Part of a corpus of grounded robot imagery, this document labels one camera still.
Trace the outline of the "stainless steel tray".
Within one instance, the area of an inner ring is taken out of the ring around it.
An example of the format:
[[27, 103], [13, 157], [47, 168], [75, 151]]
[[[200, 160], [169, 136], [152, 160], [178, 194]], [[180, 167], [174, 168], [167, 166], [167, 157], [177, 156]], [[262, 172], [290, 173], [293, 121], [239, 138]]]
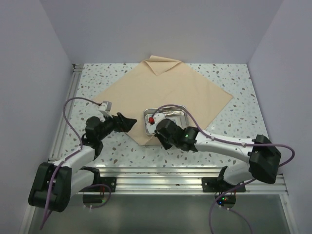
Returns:
[[145, 123], [145, 132], [148, 136], [155, 134], [156, 125], [149, 123], [149, 118], [153, 117], [155, 123], [159, 123], [160, 119], [170, 119], [176, 125], [182, 129], [189, 126], [188, 116], [186, 114], [186, 108], [184, 106], [167, 106], [159, 110], [157, 108], [146, 109], [143, 112], [144, 123]]

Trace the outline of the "beige cloth mat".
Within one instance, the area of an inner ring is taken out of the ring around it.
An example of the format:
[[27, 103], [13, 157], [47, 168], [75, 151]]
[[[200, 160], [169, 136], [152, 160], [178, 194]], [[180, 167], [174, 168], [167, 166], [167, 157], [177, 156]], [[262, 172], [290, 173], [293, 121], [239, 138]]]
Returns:
[[128, 136], [137, 144], [158, 145], [145, 132], [143, 112], [165, 104], [186, 107], [201, 128], [206, 128], [232, 99], [232, 95], [185, 63], [150, 56], [121, 79], [94, 97], [94, 101], [112, 103], [111, 113], [121, 112], [135, 118]]

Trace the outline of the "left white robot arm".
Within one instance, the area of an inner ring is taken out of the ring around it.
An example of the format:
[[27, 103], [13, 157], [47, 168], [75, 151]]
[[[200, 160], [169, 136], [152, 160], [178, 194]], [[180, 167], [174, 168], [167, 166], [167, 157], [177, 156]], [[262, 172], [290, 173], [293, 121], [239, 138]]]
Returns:
[[63, 212], [70, 198], [83, 190], [94, 192], [101, 187], [99, 170], [89, 167], [103, 149], [103, 139], [111, 132], [127, 133], [137, 120], [126, 118], [121, 113], [106, 117], [90, 117], [78, 150], [53, 163], [41, 163], [30, 190], [28, 203], [34, 207]]

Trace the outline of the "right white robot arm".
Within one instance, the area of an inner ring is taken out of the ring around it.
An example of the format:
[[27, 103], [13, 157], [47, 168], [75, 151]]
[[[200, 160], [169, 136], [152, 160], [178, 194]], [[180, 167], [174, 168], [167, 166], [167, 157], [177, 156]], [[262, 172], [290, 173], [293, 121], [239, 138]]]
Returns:
[[155, 136], [164, 149], [175, 146], [186, 152], [217, 153], [236, 159], [238, 162], [223, 167], [212, 183], [219, 190], [229, 191], [251, 179], [267, 184], [274, 184], [276, 181], [281, 153], [263, 135], [257, 135], [256, 139], [225, 137], [201, 132], [196, 127], [182, 129], [165, 118], [156, 125]]

